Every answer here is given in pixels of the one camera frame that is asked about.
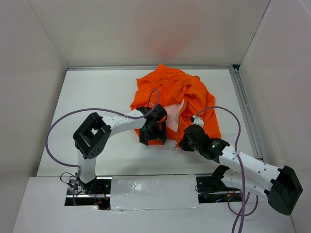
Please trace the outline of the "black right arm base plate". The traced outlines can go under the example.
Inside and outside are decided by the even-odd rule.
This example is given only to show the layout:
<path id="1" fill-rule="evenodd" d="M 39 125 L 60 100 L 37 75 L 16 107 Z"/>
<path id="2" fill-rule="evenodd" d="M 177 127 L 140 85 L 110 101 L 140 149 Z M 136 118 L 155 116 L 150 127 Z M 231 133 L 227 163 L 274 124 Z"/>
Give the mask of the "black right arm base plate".
<path id="1" fill-rule="evenodd" d="M 195 191 L 198 193 L 198 202 L 203 203 L 225 203 L 231 198 L 231 202 L 241 202 L 240 190 L 225 186 L 220 180 L 211 175 L 196 176 L 197 185 Z"/>

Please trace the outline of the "orange jacket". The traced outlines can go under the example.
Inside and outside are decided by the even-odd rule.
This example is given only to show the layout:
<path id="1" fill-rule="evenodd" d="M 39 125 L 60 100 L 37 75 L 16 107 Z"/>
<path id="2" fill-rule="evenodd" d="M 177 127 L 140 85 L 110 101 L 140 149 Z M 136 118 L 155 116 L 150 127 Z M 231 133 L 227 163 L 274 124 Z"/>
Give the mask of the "orange jacket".
<path id="1" fill-rule="evenodd" d="M 137 79 L 135 97 L 130 107 L 152 107 L 157 97 L 165 107 L 172 123 L 166 124 L 167 138 L 179 143 L 190 118 L 201 110 L 215 105 L 215 97 L 208 92 L 198 76 L 160 64 L 154 71 Z"/>

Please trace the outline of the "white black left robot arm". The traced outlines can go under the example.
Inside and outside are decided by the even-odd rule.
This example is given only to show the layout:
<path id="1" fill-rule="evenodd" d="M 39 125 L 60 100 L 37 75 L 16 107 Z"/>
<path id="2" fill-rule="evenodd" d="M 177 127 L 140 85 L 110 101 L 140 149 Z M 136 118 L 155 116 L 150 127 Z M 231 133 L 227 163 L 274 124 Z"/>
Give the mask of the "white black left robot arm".
<path id="1" fill-rule="evenodd" d="M 138 130 L 139 142 L 144 145 L 163 145 L 167 140 L 167 112 L 160 104 L 154 108 L 138 107 L 124 116 L 90 114 L 73 134 L 78 151 L 77 183 L 84 193 L 96 188 L 96 158 L 108 139 L 128 130 Z"/>

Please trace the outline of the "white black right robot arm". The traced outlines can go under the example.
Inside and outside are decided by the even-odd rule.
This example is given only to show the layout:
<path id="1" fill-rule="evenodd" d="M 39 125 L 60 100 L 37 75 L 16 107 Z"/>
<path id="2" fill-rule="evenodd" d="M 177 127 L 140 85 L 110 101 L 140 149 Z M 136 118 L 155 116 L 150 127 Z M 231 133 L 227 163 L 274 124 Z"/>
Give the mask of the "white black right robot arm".
<path id="1" fill-rule="evenodd" d="M 226 187 L 246 189 L 268 201 L 277 212 L 289 216 L 303 192 L 302 185 L 289 167 L 282 168 L 264 163 L 220 138 L 210 138 L 203 128 L 192 124 L 184 131 L 179 143 L 184 151 L 196 151 L 207 160 L 218 163 L 212 173 L 212 185 L 217 190 Z"/>

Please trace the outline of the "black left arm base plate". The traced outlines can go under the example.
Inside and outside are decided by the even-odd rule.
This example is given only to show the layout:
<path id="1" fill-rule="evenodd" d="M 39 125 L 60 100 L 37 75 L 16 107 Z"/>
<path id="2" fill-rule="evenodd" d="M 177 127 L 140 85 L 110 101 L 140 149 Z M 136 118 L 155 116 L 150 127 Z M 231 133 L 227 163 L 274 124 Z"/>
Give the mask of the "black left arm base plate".
<path id="1" fill-rule="evenodd" d="M 65 182 L 67 185 L 65 206 L 74 206 L 73 199 L 75 199 L 76 206 L 97 206 L 100 210 L 110 209 L 111 176 L 97 177 L 95 186 L 90 191 L 84 191 L 78 183 L 74 190 L 74 183 L 74 177 L 70 177 Z"/>

